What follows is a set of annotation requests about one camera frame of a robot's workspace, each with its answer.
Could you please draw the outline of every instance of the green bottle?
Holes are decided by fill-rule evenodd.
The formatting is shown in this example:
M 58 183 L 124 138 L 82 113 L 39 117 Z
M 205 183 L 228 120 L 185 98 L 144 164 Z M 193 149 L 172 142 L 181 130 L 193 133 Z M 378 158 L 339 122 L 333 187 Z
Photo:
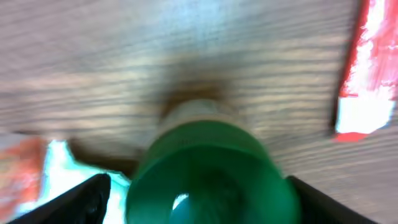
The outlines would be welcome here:
M 127 223 L 298 223 L 294 189 L 247 130 L 215 101 L 173 110 L 132 177 Z

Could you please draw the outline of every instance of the table surface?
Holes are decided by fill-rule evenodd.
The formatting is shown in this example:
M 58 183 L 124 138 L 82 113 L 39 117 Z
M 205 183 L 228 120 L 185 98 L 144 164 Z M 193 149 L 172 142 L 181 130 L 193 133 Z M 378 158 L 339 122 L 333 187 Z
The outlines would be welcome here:
M 221 99 L 286 174 L 397 223 L 396 118 L 331 140 L 357 12 L 355 0 L 1 1 L 0 127 L 133 169 L 172 105 Z

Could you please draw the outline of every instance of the wooden table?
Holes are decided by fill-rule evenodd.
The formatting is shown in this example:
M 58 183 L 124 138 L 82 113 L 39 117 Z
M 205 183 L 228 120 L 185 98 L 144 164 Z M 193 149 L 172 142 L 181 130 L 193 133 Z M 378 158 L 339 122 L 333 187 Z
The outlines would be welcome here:
M 355 0 L 1 1 L 0 125 L 68 136 L 78 157 L 132 169 L 170 105 L 223 99 L 286 174 L 397 223 L 397 120 L 359 143 L 330 135 L 357 10 Z

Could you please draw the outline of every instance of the snack wrapper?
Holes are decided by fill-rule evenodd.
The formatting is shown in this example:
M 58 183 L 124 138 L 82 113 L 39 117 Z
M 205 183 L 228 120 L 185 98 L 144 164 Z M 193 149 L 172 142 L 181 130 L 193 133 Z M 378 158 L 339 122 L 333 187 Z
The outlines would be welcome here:
M 111 177 L 111 191 L 103 223 L 125 223 L 130 180 L 121 172 L 76 161 L 66 140 L 0 135 L 0 171 L 0 223 L 18 218 L 104 173 Z
M 40 197 L 45 141 L 19 137 L 7 136 L 0 143 L 0 223 L 17 215 L 20 205 Z
M 398 1 L 364 0 L 338 98 L 337 141 L 385 126 L 398 84 Z

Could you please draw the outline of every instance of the black object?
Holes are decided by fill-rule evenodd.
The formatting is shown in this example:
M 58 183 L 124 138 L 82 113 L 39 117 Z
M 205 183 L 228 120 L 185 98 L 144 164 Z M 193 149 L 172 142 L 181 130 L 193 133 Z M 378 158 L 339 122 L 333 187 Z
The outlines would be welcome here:
M 97 174 L 9 224 L 102 224 L 111 178 Z
M 287 179 L 291 181 L 300 199 L 301 223 L 376 223 L 336 202 L 296 177 L 290 176 Z M 97 174 L 9 224 L 102 224 L 110 190 L 111 179 L 109 175 Z
M 287 179 L 291 181 L 300 198 L 302 223 L 376 223 L 336 202 L 331 197 L 314 189 L 296 177 L 290 176 Z

